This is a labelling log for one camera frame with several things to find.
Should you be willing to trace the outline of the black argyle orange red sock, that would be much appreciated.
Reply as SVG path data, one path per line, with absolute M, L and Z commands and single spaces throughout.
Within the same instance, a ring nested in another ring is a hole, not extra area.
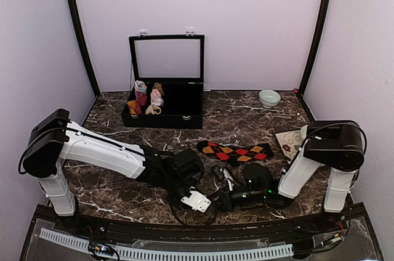
M 203 140 L 198 142 L 196 147 L 202 154 L 229 163 L 232 167 L 239 167 L 243 163 L 271 159 L 275 155 L 269 143 L 261 143 L 247 147 L 230 147 Z

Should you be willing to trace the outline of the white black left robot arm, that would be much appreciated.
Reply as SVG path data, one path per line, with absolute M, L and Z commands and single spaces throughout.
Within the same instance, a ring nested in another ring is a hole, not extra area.
M 66 160 L 98 166 L 123 176 L 161 187 L 173 211 L 188 207 L 215 218 L 217 209 L 198 189 L 204 165 L 190 148 L 179 153 L 129 144 L 104 137 L 69 118 L 69 111 L 55 110 L 31 131 L 28 146 L 18 162 L 18 173 L 36 178 L 57 215 L 74 234 L 87 228 L 77 211 L 77 200 L 62 171 Z

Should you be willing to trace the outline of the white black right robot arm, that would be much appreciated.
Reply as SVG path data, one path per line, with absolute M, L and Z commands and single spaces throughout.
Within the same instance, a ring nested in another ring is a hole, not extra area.
M 317 215 L 314 227 L 328 232 L 338 222 L 337 213 L 345 206 L 356 175 L 364 163 L 367 148 L 365 132 L 354 121 L 313 121 L 306 136 L 278 181 L 267 167 L 258 163 L 243 169 L 245 184 L 231 191 L 219 190 L 213 202 L 220 211 L 232 211 L 236 206 L 264 203 L 268 207 L 289 207 L 301 189 L 321 166 L 330 167 L 324 211 Z

